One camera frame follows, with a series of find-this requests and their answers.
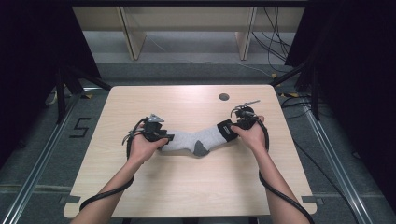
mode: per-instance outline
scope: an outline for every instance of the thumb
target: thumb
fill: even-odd
[[[168,139],[167,138],[161,138],[158,141],[155,141],[155,145],[156,147],[162,147],[163,145],[165,145],[166,143],[168,143]]]
[[[242,131],[244,131],[243,129],[239,128],[238,126],[235,125],[231,125],[231,131],[235,132],[236,134],[240,135]]]

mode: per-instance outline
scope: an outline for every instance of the table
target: table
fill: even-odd
[[[219,95],[226,93],[229,100]],[[269,85],[119,86],[106,100],[67,203],[66,217],[96,194],[126,161],[122,138],[151,113],[165,120],[163,129],[197,132],[230,118],[245,102],[265,116],[270,155],[299,202],[309,213],[315,203],[292,142],[274,88]],[[258,165],[239,138],[216,147],[203,158],[188,150],[154,153],[137,171],[134,183],[122,195],[113,217],[238,217],[269,215]]]

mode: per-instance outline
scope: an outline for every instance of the gray sock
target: gray sock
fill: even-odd
[[[168,134],[174,134],[175,137],[173,141],[163,146],[161,151],[188,149],[195,156],[203,157],[210,152],[211,148],[234,140],[238,136],[228,127],[231,123],[232,122],[227,119],[218,125],[201,130],[197,133],[168,131]]]

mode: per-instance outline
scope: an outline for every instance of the human hand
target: human hand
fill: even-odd
[[[143,164],[145,161],[148,161],[151,158],[157,148],[162,147],[167,142],[167,138],[150,142],[143,136],[141,132],[137,132],[134,135],[134,139],[131,143],[131,153],[128,161],[136,161],[139,164]]]
[[[264,122],[264,117],[259,116],[259,119]],[[265,135],[262,131],[262,127],[256,122],[249,130],[243,130],[237,126],[231,126],[231,130],[237,133],[242,141],[249,147],[253,152],[256,150],[264,150],[265,148]]]

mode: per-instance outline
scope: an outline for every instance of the metal rail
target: metal rail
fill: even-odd
[[[3,224],[11,224],[17,223],[21,217],[21,214],[26,207],[32,193],[35,189],[35,185],[37,184],[40,176],[42,175],[44,169],[47,166],[48,161],[50,160],[50,156],[52,154],[53,149],[56,147],[62,133],[64,131],[64,126],[70,118],[72,114],[73,108],[78,102],[78,99],[81,97],[81,94],[73,95],[70,99],[70,103],[66,108],[66,114],[64,118],[59,122],[47,144],[44,146],[43,151],[41,152],[40,156],[38,157],[37,161],[35,162],[35,166],[33,167],[32,171],[28,175],[26,181],[24,182],[21,190],[19,191],[14,203],[9,207],[7,215],[3,219]]]
[[[312,114],[311,111],[306,113],[308,120],[317,135],[317,138],[323,148],[324,153],[334,171],[334,174],[341,186],[341,189],[345,193],[347,200],[349,201],[352,209],[354,210],[356,217],[359,223],[368,224],[373,223],[366,206],[364,205],[361,196],[356,191],[355,187],[353,186],[349,176],[347,174],[346,169],[344,168],[343,164],[339,160],[337,153],[335,152],[334,148],[332,147],[332,143],[330,142],[326,132],[324,131],[323,127],[321,126],[320,121],[317,121]]]

